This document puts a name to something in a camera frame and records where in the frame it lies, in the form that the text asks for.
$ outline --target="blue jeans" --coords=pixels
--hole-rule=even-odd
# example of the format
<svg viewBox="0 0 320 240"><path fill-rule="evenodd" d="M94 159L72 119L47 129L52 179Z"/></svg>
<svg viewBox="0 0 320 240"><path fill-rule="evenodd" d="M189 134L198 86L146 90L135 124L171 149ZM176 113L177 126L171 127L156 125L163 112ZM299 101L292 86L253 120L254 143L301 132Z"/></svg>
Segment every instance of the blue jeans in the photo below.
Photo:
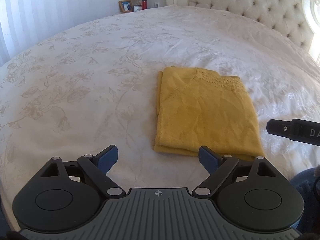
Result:
<svg viewBox="0 0 320 240"><path fill-rule="evenodd" d="M5 233L9 230L10 228L8 226L8 223L5 220L4 215L2 214L2 211L0 209L0 236L5 236Z"/></svg>
<svg viewBox="0 0 320 240"><path fill-rule="evenodd" d="M315 168L296 175L290 183L298 190L304 200L304 212L297 227L301 233L320 233L320 203L313 194Z"/></svg>

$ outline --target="blue finger pad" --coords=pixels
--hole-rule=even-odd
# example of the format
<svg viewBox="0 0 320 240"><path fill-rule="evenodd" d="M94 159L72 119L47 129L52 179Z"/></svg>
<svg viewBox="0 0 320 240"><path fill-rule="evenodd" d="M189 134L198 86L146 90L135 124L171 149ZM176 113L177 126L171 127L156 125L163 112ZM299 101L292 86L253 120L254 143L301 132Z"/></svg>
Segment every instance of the blue finger pad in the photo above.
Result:
<svg viewBox="0 0 320 240"><path fill-rule="evenodd" d="M112 168L112 166L117 162L117 160L118 148L114 146L109 151L99 156L97 168L101 170L104 174L107 174L107 172Z"/></svg>
<svg viewBox="0 0 320 240"><path fill-rule="evenodd" d="M199 162L209 174L214 173L219 168L218 159L212 156L203 147L200 147L199 149Z"/></svg>

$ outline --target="tufted headboard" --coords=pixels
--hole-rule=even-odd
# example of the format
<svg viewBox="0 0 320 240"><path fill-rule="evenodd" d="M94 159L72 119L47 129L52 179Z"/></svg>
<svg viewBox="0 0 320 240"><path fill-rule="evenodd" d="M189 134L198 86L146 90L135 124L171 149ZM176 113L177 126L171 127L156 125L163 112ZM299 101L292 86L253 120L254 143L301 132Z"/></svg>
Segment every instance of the tufted headboard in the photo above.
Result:
<svg viewBox="0 0 320 240"><path fill-rule="evenodd" d="M167 0L167 5L220 9L251 18L279 31L320 63L320 0Z"/></svg>

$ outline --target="red bottle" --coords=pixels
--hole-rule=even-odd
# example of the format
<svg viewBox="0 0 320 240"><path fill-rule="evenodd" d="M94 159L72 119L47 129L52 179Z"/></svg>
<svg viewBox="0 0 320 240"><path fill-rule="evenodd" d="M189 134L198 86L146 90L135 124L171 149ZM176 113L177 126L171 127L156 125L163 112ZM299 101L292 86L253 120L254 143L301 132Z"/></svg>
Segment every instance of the red bottle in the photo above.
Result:
<svg viewBox="0 0 320 240"><path fill-rule="evenodd" d="M147 8L147 0L142 0L141 7L142 7L142 10L145 10Z"/></svg>

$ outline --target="crosshair mark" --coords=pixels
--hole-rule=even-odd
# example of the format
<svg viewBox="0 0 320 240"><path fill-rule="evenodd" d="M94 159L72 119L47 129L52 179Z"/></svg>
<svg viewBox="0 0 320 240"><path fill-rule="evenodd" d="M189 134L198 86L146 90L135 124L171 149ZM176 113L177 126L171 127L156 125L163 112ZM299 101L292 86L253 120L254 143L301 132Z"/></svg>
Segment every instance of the crosshair mark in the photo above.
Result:
<svg viewBox="0 0 320 240"><path fill-rule="evenodd" d="M164 193L163 193L162 191L160 191L160 190L157 190L154 194L159 197L159 196L161 196L161 195L164 194Z"/></svg>

